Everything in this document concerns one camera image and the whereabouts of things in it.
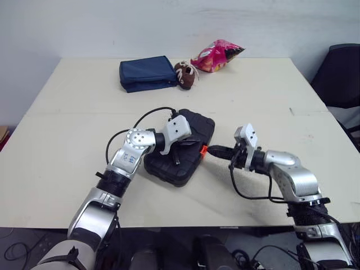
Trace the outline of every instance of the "black plastic case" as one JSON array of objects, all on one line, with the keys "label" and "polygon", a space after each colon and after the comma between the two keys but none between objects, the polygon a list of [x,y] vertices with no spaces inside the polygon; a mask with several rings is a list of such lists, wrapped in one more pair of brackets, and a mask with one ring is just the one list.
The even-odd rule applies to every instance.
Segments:
[{"label": "black plastic case", "polygon": [[208,145],[215,129],[211,118],[187,109],[179,110],[191,128],[191,137],[174,143],[168,155],[151,153],[144,158],[144,167],[152,175],[176,187],[184,186],[201,161],[201,150]]}]

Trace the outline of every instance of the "red snack bag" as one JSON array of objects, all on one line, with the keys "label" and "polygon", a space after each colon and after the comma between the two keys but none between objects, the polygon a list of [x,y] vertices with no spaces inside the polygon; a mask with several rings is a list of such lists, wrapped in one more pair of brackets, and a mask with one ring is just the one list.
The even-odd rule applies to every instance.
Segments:
[{"label": "red snack bag", "polygon": [[218,39],[203,49],[196,58],[191,59],[191,64],[203,71],[215,72],[243,50],[244,48],[238,45]]}]

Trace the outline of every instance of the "black cable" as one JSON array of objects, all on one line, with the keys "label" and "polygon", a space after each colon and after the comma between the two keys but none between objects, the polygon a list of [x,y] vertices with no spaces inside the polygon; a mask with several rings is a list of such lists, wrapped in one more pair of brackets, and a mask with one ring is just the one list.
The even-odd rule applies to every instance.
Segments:
[{"label": "black cable", "polygon": [[115,269],[119,269],[121,262],[122,262],[122,228],[120,226],[119,220],[117,220],[116,223],[118,225],[118,232],[119,232],[119,255],[118,255],[118,261],[117,261]]},{"label": "black cable", "polygon": [[259,253],[260,253],[263,249],[265,249],[265,248],[275,248],[275,249],[281,250],[282,252],[284,252],[285,254],[287,254],[291,259],[293,259],[293,260],[295,260],[296,262],[300,263],[300,261],[299,261],[296,257],[292,256],[292,255],[288,252],[288,250],[285,250],[285,249],[283,249],[282,247],[274,246],[274,245],[266,245],[266,246],[261,247],[261,248],[255,253],[255,255],[253,256],[253,258],[251,259],[251,261],[255,260],[255,258],[259,255]]},{"label": "black cable", "polygon": [[236,249],[231,253],[231,255],[235,259],[239,269],[247,269],[250,267],[250,257],[245,251]]},{"label": "black cable", "polygon": [[[142,117],[140,117],[139,120],[136,121],[135,125],[133,128],[136,128],[137,125],[139,125],[139,123],[142,121],[142,119],[144,119],[146,116],[148,116],[149,114],[152,114],[156,111],[160,111],[160,110],[170,110],[172,112],[172,114],[176,114],[176,110],[171,108],[171,107],[159,107],[159,108],[155,108],[151,111],[148,111],[147,113],[145,113]],[[115,139],[115,137],[117,137],[118,135],[124,133],[124,132],[127,132],[129,131],[129,129],[124,129],[122,131],[119,131],[118,133],[115,133],[111,138],[110,140],[107,142],[107,145],[106,145],[106,150],[105,150],[105,160],[106,160],[106,164],[109,164],[109,147],[110,147],[110,144],[111,142],[113,141],[113,139]]]},{"label": "black cable", "polygon": [[113,139],[115,139],[116,136],[124,133],[124,132],[127,132],[129,131],[129,129],[124,129],[122,131],[119,131],[118,133],[115,133],[111,138],[110,140],[107,142],[107,145],[106,145],[106,149],[105,149],[105,159],[106,159],[106,164],[109,164],[109,147],[110,147],[110,144],[111,142],[113,141]]},{"label": "black cable", "polygon": [[[250,197],[250,196],[247,196],[247,195],[244,195],[243,193],[241,193],[239,191],[239,189],[237,188],[236,186],[236,182],[235,182],[235,178],[234,178],[234,168],[235,168],[235,162],[237,160],[237,158],[239,157],[239,154],[240,154],[240,151],[237,151],[235,153],[235,155],[233,155],[232,159],[231,159],[231,162],[230,162],[230,166],[229,166],[229,169],[230,169],[230,177],[231,177],[231,182],[232,182],[232,185],[236,191],[237,194],[239,194],[241,197],[245,198],[245,199],[248,199],[248,200],[268,200],[268,199],[277,199],[277,200],[283,200],[284,198],[281,198],[281,197],[269,197],[268,196],[264,196],[264,197]],[[269,178],[270,182],[269,182],[269,194],[271,194],[271,190],[272,190],[272,179]]]},{"label": "black cable", "polygon": [[[22,267],[22,270],[25,269],[27,263],[28,263],[28,260],[29,260],[29,255],[30,253],[33,251],[34,248],[36,248],[36,246],[45,238],[45,236],[47,236],[47,233],[45,233],[36,243],[35,245],[33,245],[31,248],[28,247],[27,244],[25,244],[24,242],[16,242],[12,245],[10,245],[4,252],[4,259],[9,261],[9,262],[13,262],[14,260],[19,260],[23,257],[25,257],[25,262],[24,262],[24,265]],[[9,255],[9,251],[13,251],[14,250],[14,247],[17,246],[17,245],[22,245],[24,248],[25,248],[25,253],[24,254],[21,254],[19,256],[12,256],[11,258],[8,256]]]},{"label": "black cable", "polygon": [[149,114],[152,114],[156,111],[160,111],[160,110],[170,110],[172,112],[172,114],[176,114],[176,110],[171,108],[171,107],[159,107],[156,109],[153,109],[151,111],[148,111],[147,113],[145,113],[142,117],[140,117],[139,120],[137,120],[137,122],[135,123],[135,125],[133,126],[133,128],[137,127],[137,125],[139,125],[139,123],[141,122],[142,119],[144,119],[146,116],[148,116]]}]

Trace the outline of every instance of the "navy blue bag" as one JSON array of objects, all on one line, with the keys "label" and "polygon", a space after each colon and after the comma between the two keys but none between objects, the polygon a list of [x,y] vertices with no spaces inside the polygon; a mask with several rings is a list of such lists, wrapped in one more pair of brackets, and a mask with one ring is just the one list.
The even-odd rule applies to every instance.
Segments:
[{"label": "navy blue bag", "polygon": [[119,73],[128,93],[177,85],[176,72],[166,56],[120,62]]}]

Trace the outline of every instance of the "black wire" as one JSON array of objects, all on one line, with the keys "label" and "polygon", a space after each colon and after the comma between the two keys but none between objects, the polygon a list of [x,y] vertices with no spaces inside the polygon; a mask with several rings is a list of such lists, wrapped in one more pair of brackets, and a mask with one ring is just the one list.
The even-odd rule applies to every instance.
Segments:
[{"label": "black wire", "polygon": [[[144,119],[146,116],[148,116],[149,114],[152,114],[156,111],[160,111],[160,110],[170,110],[172,112],[172,114],[176,114],[176,110],[171,108],[171,107],[159,107],[159,108],[155,108],[151,111],[148,111],[147,113],[145,113],[142,117],[140,117],[139,120],[136,121],[135,125],[133,128],[136,128],[137,125],[139,125],[139,123],[142,121],[142,119]],[[122,131],[119,131],[118,133],[115,133],[111,138],[110,140],[107,142],[107,145],[106,145],[106,149],[105,149],[105,160],[106,160],[106,164],[109,164],[109,147],[110,147],[110,144],[111,142],[113,141],[113,139],[115,139],[115,137],[117,137],[118,135],[124,133],[124,132],[127,132],[129,131],[129,129],[124,129]]]},{"label": "black wire", "polygon": [[264,197],[250,197],[250,196],[244,195],[243,193],[241,193],[241,192],[239,191],[239,189],[238,189],[237,186],[236,186],[236,182],[235,182],[235,178],[234,178],[235,162],[236,162],[237,158],[239,157],[239,154],[240,154],[240,151],[237,151],[237,152],[235,153],[235,155],[233,155],[233,157],[232,157],[232,159],[231,159],[231,162],[230,162],[230,166],[229,166],[231,182],[232,182],[232,185],[233,185],[236,193],[239,194],[241,197],[243,197],[243,198],[245,198],[245,199],[248,199],[248,200],[269,200],[269,199],[283,200],[284,198],[281,198],[281,197],[270,197],[270,195],[271,195],[271,190],[272,190],[272,178],[269,178],[269,195],[268,195],[268,196],[264,196]]},{"label": "black wire", "polygon": [[296,257],[292,256],[287,250],[283,249],[282,247],[279,247],[279,246],[274,246],[274,245],[266,245],[266,246],[263,246],[261,247],[256,253],[255,255],[253,256],[253,258],[251,259],[252,261],[255,260],[255,258],[259,255],[259,253],[265,249],[265,248],[275,248],[275,249],[278,249],[278,250],[281,250],[282,252],[284,252],[285,254],[287,254],[289,257],[291,257],[293,260],[297,261],[298,263],[300,263],[300,261],[298,259],[296,259]]},{"label": "black wire", "polygon": [[105,159],[106,159],[106,164],[109,164],[109,147],[110,147],[110,144],[111,142],[113,141],[113,139],[115,139],[116,136],[124,133],[124,132],[127,132],[129,131],[129,129],[124,129],[122,131],[119,131],[118,133],[115,133],[111,138],[110,140],[107,142],[107,145],[106,145],[106,149],[105,149]]},{"label": "black wire", "polygon": [[240,269],[249,268],[250,257],[245,251],[236,249],[231,253],[231,255],[235,259],[236,264]]},{"label": "black wire", "polygon": [[120,226],[119,220],[116,221],[116,224],[118,225],[118,232],[119,232],[119,255],[114,270],[119,269],[122,262],[122,228]]},{"label": "black wire", "polygon": [[[23,257],[25,257],[25,262],[24,262],[24,265],[22,266],[22,270],[25,269],[27,263],[28,263],[28,260],[29,260],[29,255],[30,253],[33,251],[34,248],[36,248],[36,246],[45,238],[45,236],[47,236],[47,233],[45,233],[36,243],[35,245],[33,245],[31,248],[28,247],[27,244],[25,244],[24,242],[16,242],[12,245],[10,245],[4,252],[4,259],[9,261],[9,262],[13,262],[15,260],[19,260]],[[12,258],[10,258],[8,256],[8,253],[9,251],[13,251],[14,250],[14,247],[17,246],[17,245],[22,245],[24,248],[25,248],[25,253],[24,254],[21,254],[19,256],[13,256]]]},{"label": "black wire", "polygon": [[156,109],[153,109],[151,111],[148,111],[147,113],[145,113],[142,117],[140,117],[139,120],[137,120],[137,122],[135,123],[135,125],[133,126],[133,128],[137,127],[137,125],[139,125],[139,123],[141,122],[142,119],[144,119],[146,116],[148,116],[149,114],[152,114],[156,111],[160,111],[160,110],[170,110],[172,112],[172,114],[175,114],[176,113],[176,110],[171,108],[171,107],[159,107],[159,108],[156,108]]}]

